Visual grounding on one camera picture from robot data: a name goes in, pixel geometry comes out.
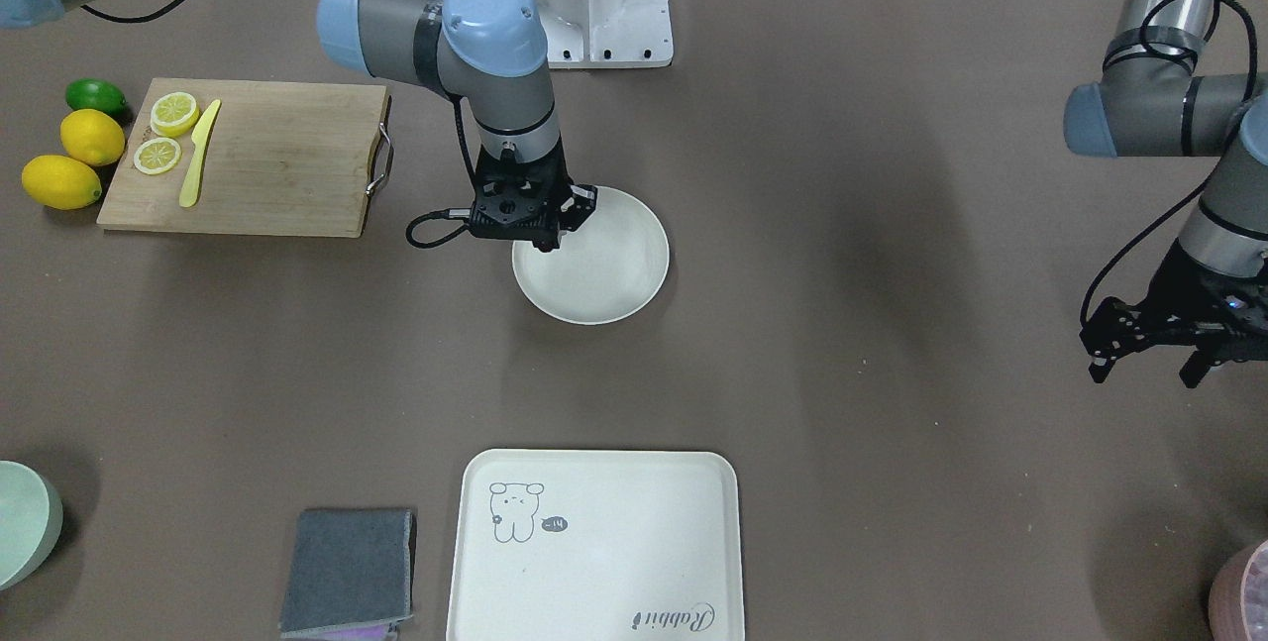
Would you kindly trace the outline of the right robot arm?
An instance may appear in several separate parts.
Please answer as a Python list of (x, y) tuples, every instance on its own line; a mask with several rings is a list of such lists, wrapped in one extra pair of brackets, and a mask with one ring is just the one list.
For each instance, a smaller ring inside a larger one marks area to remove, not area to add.
[[(55, 22), (95, 0), (3, 0), (3, 27)], [(448, 218), (476, 238), (549, 252), (578, 231), (598, 191), (566, 167), (548, 37), (535, 0), (318, 0), (328, 58), (470, 105), (478, 157), (465, 158), (473, 204)]]

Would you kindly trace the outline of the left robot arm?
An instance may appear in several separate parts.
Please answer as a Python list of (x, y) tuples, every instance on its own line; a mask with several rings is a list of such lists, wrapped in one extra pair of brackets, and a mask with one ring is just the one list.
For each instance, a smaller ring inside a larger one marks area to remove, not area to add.
[(1265, 67), (1235, 0), (1123, 0), (1101, 80), (1075, 87), (1063, 118), (1082, 157), (1213, 157), (1182, 199), (1191, 215), (1148, 293), (1082, 303), (1090, 378), (1158, 345), (1188, 347), (1200, 385), (1224, 364), (1265, 359)]

